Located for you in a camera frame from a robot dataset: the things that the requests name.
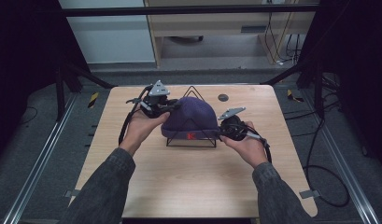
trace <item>black metal pole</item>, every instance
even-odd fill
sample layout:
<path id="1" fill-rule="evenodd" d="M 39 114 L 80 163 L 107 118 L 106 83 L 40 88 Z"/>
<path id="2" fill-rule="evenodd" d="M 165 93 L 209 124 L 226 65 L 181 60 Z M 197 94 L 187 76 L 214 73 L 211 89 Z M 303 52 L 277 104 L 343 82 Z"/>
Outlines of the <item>black metal pole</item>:
<path id="1" fill-rule="evenodd" d="M 213 14 L 213 13 L 256 13 L 256 12 L 307 12 L 318 11 L 319 4 L 248 5 L 248 6 L 188 6 L 188 7 L 111 7 L 70 8 L 61 10 L 39 10 L 38 14 L 65 17 L 135 16 L 166 14 Z"/>

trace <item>baseball cap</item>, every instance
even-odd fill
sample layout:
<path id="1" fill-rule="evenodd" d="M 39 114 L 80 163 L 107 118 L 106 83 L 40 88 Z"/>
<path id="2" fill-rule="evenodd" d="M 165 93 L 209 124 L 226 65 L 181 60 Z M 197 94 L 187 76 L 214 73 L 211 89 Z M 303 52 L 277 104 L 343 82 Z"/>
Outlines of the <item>baseball cap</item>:
<path id="1" fill-rule="evenodd" d="M 171 112 L 162 125 L 162 135 L 170 139 L 218 139 L 219 125 L 214 109 L 196 97 L 182 97 L 181 107 Z"/>

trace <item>small round object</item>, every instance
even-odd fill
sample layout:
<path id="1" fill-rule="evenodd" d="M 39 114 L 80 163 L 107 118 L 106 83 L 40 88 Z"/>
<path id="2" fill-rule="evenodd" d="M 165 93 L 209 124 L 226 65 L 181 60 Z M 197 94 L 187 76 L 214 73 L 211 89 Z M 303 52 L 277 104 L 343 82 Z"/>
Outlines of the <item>small round object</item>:
<path id="1" fill-rule="evenodd" d="M 218 99 L 221 101 L 221 102 L 226 102 L 229 100 L 229 96 L 227 94 L 220 94 L 218 96 Z"/>

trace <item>floor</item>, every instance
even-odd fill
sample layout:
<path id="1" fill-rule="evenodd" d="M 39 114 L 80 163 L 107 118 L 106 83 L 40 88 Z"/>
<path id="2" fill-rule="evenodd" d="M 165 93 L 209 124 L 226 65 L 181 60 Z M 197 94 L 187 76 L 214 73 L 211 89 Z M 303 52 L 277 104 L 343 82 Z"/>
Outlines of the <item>floor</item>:
<path id="1" fill-rule="evenodd" d="M 117 72 L 96 72 L 110 83 L 118 85 L 147 85 L 156 79 L 164 84 L 222 84 L 260 83 L 278 75 L 292 66 L 292 60 L 283 65 L 268 63 L 262 50 L 262 43 L 255 35 L 205 36 L 202 42 L 188 38 L 165 38 L 163 59 L 160 68 L 134 68 Z M 277 99 L 286 118 L 302 115 L 312 110 L 307 102 L 288 98 L 288 90 L 295 97 L 307 99 L 311 89 L 297 90 L 294 82 L 297 75 L 286 78 L 275 86 Z M 78 174 L 86 158 L 96 125 L 104 109 L 109 90 L 104 90 L 86 79 L 81 80 L 84 89 L 76 95 L 74 108 L 60 135 L 49 162 L 44 167 L 34 193 L 22 211 L 22 220 L 53 221 L 60 219 L 68 205 L 64 197 L 67 190 L 75 187 Z M 91 95 L 98 91 L 99 97 L 94 108 L 87 104 Z M 335 103 L 336 97 L 329 90 L 325 104 Z M 30 107 L 23 116 L 23 123 L 7 147 L 7 153 L 0 162 L 0 219 L 14 203 L 27 176 L 30 174 L 41 149 L 49 138 L 56 119 L 54 86 L 33 93 L 29 98 Z M 374 158 L 364 157 L 361 143 L 354 134 L 339 104 L 326 109 L 325 127 L 333 136 L 348 166 L 360 183 L 368 202 L 382 223 L 382 167 Z M 287 121 L 294 145 L 301 163 L 304 165 L 318 126 L 313 116 Z M 338 174 L 337 165 L 329 150 L 326 133 L 320 132 L 313 147 L 311 163 L 323 165 Z M 330 202 L 340 203 L 346 199 L 341 183 L 320 170 L 310 169 L 313 187 Z M 350 200 L 349 204 L 337 208 L 327 205 L 317 198 L 317 223 L 368 223 L 361 219 L 360 208 Z"/>

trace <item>wooden table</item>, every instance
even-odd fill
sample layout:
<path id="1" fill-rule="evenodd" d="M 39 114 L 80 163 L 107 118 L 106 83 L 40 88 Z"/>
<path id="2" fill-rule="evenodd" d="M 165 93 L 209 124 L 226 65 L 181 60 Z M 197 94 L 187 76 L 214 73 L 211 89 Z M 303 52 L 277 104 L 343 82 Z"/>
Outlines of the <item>wooden table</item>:
<path id="1" fill-rule="evenodd" d="M 189 86 L 166 86 L 169 99 L 179 99 Z M 144 87 L 112 89 L 82 168 L 76 189 L 118 146 L 120 128 L 133 107 L 125 104 Z M 251 120 L 270 146 L 273 165 L 299 196 L 308 189 L 302 166 L 290 138 L 275 92 L 270 86 L 196 86 L 220 116 L 227 108 L 245 106 L 241 120 Z M 229 96 L 221 102 L 218 95 Z M 257 190 L 252 168 L 224 143 L 211 147 L 167 147 L 156 128 L 134 155 L 136 169 L 130 181 L 124 217 L 258 217 Z M 313 199 L 301 199 L 312 217 Z"/>

